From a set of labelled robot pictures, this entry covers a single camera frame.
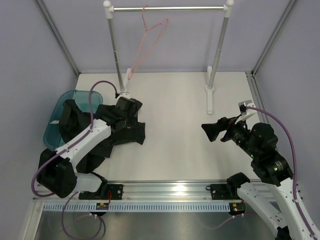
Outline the pink wire hanger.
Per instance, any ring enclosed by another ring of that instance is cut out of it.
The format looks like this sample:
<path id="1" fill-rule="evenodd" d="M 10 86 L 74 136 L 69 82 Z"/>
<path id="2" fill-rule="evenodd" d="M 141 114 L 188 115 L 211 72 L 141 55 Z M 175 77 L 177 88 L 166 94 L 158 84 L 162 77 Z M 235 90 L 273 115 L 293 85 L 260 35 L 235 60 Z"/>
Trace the pink wire hanger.
<path id="1" fill-rule="evenodd" d="M 165 18 L 164 20 L 158 22 L 155 25 L 148 26 L 148 23 L 145 18 L 145 11 L 148 7 L 148 4 L 145 4 L 141 11 L 141 18 L 144 26 L 144 34 L 142 37 L 142 40 L 140 42 L 139 48 L 137 50 L 137 53 L 135 55 L 135 59 L 132 63 L 132 66 L 127 74 L 127 80 L 131 80 L 134 74 L 138 71 L 138 69 L 141 67 L 141 65 L 145 62 L 146 58 L 150 55 L 151 51 L 159 41 L 159 39 L 162 37 L 162 35 L 165 33 L 168 25 L 169 25 L 169 19 Z M 154 38 L 154 41 L 151 42 L 151 32 L 153 30 L 158 30 L 158 35 Z"/>

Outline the black pinstriped shirt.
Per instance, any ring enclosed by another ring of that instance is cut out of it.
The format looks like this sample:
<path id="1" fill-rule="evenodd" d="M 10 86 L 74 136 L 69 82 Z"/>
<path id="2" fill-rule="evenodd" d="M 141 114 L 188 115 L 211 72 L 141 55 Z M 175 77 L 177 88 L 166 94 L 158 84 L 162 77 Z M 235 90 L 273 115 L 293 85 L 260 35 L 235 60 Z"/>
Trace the black pinstriped shirt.
<path id="1" fill-rule="evenodd" d="M 145 141 L 144 122 L 138 121 L 138 111 L 142 103 L 134 98 L 120 97 L 115 105 L 100 104 L 93 118 L 105 121 L 111 127 L 111 135 L 97 144 L 76 166 L 78 173 L 92 173 L 106 158 L 110 158 L 114 146 L 138 143 L 142 145 Z M 89 112 L 78 114 L 77 126 L 72 130 L 59 132 L 65 143 L 71 141 L 91 124 Z"/>

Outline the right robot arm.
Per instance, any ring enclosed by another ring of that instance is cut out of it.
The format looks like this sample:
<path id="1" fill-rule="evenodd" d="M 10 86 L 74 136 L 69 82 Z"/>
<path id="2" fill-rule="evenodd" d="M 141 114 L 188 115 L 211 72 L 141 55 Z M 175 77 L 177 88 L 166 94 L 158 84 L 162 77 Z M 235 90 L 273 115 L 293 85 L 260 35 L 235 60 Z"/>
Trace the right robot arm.
<path id="1" fill-rule="evenodd" d="M 275 208 L 254 187 L 242 172 L 226 180 L 226 193 L 240 198 L 257 213 L 277 240 L 318 240 L 320 230 L 298 196 L 294 174 L 287 160 L 276 150 L 278 138 L 271 125 L 256 123 L 248 129 L 238 117 L 219 119 L 216 123 L 203 123 L 202 129 L 210 142 L 225 132 L 221 142 L 233 141 L 252 161 L 253 172 L 270 190 L 278 208 Z"/>

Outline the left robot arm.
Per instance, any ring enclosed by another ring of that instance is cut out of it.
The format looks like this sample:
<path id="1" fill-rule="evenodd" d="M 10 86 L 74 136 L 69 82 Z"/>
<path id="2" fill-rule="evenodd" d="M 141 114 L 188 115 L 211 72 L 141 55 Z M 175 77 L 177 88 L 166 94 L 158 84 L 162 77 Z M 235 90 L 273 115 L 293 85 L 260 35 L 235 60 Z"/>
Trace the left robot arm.
<path id="1" fill-rule="evenodd" d="M 138 121 L 142 105 L 121 96 L 115 105 L 100 104 L 92 113 L 81 111 L 74 100 L 66 100 L 59 123 L 65 145 L 40 154 L 32 183 L 61 199 L 73 192 L 86 199 L 106 199 L 108 180 L 94 170 L 110 158 L 114 146 L 144 143 L 145 123 Z"/>

